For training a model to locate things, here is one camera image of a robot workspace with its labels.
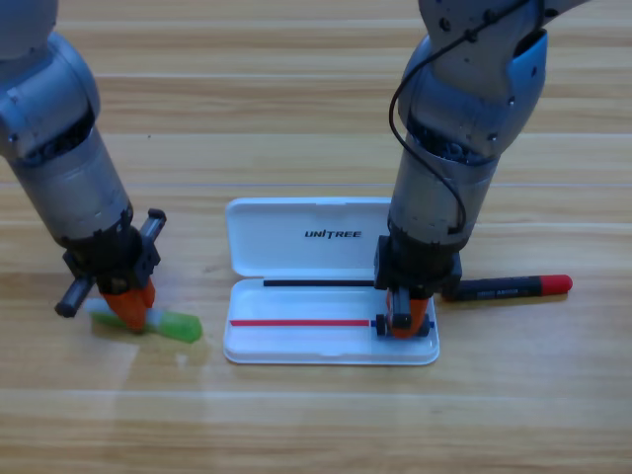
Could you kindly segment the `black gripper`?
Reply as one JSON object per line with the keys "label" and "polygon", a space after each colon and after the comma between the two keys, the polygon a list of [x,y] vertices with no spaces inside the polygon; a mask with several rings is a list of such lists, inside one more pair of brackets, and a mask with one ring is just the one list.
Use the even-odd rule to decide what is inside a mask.
{"label": "black gripper", "polygon": [[456,245],[420,244],[404,237],[378,238],[374,257],[375,288],[386,292],[387,310],[377,317],[378,329],[410,339],[430,330],[427,310],[437,292],[450,292],[462,277]]}
{"label": "black gripper", "polygon": [[84,239],[61,238],[63,260],[74,281],[55,305],[62,317],[73,317],[95,286],[124,326],[134,332],[145,328],[146,312],[155,301],[151,276],[160,263],[155,240],[167,218],[164,211],[148,210],[140,229],[131,224],[132,210],[115,225]]}

